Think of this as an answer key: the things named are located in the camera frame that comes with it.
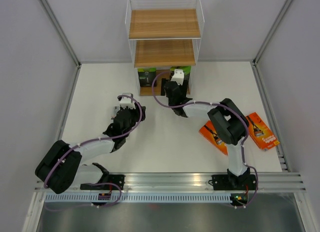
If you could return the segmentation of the white blister razor pack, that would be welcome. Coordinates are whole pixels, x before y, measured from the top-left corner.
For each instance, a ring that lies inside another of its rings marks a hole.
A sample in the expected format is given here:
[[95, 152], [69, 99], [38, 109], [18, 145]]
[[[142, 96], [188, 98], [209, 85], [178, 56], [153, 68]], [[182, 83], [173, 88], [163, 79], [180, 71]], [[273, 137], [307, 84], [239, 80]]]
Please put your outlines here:
[[112, 109], [111, 120], [114, 120], [118, 111], [120, 110], [120, 106], [114, 106]]

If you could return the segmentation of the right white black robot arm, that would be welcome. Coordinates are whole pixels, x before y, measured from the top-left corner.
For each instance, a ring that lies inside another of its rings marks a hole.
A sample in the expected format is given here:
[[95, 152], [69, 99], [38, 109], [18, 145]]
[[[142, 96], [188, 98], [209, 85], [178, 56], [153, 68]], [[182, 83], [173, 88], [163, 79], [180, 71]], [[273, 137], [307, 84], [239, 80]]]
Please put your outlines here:
[[163, 90], [168, 98], [166, 106], [176, 115], [210, 120], [216, 134], [226, 144], [228, 183], [233, 189], [242, 188], [250, 175], [250, 168], [245, 165], [244, 155], [244, 141], [249, 135], [249, 122], [244, 114], [229, 98], [216, 104], [188, 98], [186, 88], [176, 81], [167, 80]]

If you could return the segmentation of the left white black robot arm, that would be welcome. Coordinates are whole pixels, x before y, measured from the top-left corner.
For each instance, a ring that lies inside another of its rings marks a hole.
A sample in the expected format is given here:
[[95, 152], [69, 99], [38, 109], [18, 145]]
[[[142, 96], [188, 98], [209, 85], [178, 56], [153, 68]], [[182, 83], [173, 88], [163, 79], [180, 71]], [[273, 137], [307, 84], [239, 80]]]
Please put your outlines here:
[[110, 172], [97, 162], [87, 161], [103, 154], [118, 151], [133, 128], [146, 118], [146, 107], [120, 108], [107, 130], [97, 139], [71, 145], [56, 141], [39, 165], [35, 175], [46, 188], [61, 194], [70, 186], [82, 190], [110, 190], [115, 181]]

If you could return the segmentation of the orange razor box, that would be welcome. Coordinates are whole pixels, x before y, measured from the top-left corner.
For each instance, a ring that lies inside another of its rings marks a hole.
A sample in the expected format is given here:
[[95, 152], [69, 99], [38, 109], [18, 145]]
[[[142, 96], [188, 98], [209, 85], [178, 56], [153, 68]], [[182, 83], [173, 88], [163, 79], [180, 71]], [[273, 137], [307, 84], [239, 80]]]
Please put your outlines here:
[[199, 133], [212, 145], [214, 145], [222, 154], [228, 155], [226, 144], [218, 136], [211, 121], [208, 121], [200, 130]]
[[249, 121], [249, 135], [259, 149], [267, 151], [280, 144], [277, 137], [256, 112], [247, 115], [246, 119]]

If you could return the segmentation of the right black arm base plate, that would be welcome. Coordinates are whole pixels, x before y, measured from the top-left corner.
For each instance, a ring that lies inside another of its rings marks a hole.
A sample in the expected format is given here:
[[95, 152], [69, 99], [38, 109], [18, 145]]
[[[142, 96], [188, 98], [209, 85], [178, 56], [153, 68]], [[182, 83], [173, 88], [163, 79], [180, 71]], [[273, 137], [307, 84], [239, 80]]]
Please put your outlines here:
[[228, 174], [214, 174], [208, 184], [215, 191], [247, 191], [256, 189], [257, 179], [253, 174], [243, 175], [240, 178]]

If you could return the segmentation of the aluminium mounting rail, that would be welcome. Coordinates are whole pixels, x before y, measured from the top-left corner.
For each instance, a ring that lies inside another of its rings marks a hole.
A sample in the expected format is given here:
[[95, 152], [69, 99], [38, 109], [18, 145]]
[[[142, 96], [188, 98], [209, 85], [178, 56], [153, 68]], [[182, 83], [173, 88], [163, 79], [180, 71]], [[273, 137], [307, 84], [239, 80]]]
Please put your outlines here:
[[[123, 189], [129, 192], [209, 192], [226, 173], [123, 173]], [[303, 178], [296, 172], [260, 172], [258, 192], [305, 192]]]

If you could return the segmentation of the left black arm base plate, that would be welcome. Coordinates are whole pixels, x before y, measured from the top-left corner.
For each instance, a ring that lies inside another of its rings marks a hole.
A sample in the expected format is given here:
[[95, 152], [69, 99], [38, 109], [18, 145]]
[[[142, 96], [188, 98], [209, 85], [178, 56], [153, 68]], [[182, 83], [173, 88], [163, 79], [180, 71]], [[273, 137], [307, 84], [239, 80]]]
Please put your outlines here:
[[81, 190], [123, 190], [125, 184], [124, 174], [103, 175], [95, 184], [84, 183], [80, 185]]

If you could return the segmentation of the black green razor box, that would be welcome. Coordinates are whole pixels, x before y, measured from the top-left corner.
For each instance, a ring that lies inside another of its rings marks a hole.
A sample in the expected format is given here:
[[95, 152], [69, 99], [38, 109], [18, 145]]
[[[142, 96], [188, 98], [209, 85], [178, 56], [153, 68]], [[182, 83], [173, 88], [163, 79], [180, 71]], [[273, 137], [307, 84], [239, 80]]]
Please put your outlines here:
[[191, 75], [191, 66], [175, 66], [175, 67], [170, 67], [170, 76], [169, 80], [173, 80], [173, 76], [175, 75], [175, 70], [182, 70], [183, 71], [183, 83], [178, 84], [180, 87], [185, 86], [187, 90], [187, 94], [190, 94], [190, 75]]
[[138, 68], [138, 79], [141, 87], [150, 87], [157, 75], [156, 68]]

